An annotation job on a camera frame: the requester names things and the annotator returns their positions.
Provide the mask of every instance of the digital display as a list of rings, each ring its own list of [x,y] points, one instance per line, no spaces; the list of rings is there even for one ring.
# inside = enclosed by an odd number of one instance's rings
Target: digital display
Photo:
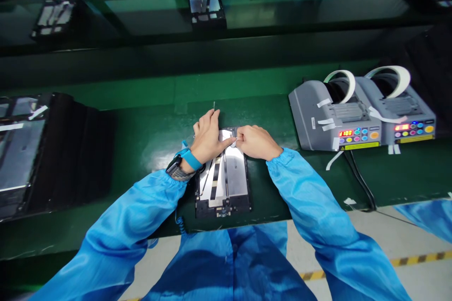
[[[352,130],[352,129],[347,130],[347,131],[339,132],[339,137],[342,137],[342,136],[349,136],[349,135],[353,135],[353,130]]]
[[[395,130],[408,130],[408,129],[410,129],[410,124],[397,125],[395,127]]]

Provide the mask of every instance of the gray floor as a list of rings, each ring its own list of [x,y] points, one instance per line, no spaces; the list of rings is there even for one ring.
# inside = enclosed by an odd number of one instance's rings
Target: gray floor
[[[391,207],[379,210],[404,219]],[[374,238],[390,259],[452,251],[452,244],[387,216],[361,212],[350,212],[349,215],[356,229]],[[288,233],[287,259],[295,269],[299,273],[321,269],[314,257],[313,248],[301,238],[292,221],[288,221]],[[134,283],[121,300],[146,295],[178,251],[179,244],[180,237],[162,238],[154,249],[148,250],[136,266]],[[452,260],[398,267],[396,272],[414,301],[452,300]],[[307,285],[319,301],[331,300],[325,279],[308,281]]]

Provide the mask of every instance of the watch strap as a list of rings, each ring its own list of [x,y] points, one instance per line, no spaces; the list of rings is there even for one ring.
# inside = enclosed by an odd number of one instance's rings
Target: watch strap
[[[190,165],[191,168],[193,168],[194,171],[197,171],[202,167],[202,163],[194,157],[191,150],[189,149],[185,153],[182,153],[181,157],[185,159],[185,161]]]
[[[170,176],[176,181],[188,181],[195,174],[196,174],[196,171],[193,172],[193,173],[187,174],[180,167],[177,167],[176,170],[173,173],[170,174]]]

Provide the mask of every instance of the tape dispenser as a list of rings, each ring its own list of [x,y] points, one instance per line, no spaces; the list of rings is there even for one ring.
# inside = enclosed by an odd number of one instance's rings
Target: tape dispenser
[[[371,102],[370,116],[382,121],[383,145],[435,138],[436,116],[410,86],[406,68],[379,67],[355,80]]]
[[[321,82],[309,80],[289,94],[301,148],[344,151],[377,147],[381,120],[368,110],[371,103],[346,70],[334,71]]]

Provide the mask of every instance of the watch face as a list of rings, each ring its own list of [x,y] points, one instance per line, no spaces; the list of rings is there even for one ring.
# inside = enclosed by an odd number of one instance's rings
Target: watch face
[[[171,175],[174,173],[174,171],[176,169],[179,168],[179,165],[182,161],[182,157],[180,156],[180,154],[178,154],[168,165],[168,167],[166,168],[166,172]]]

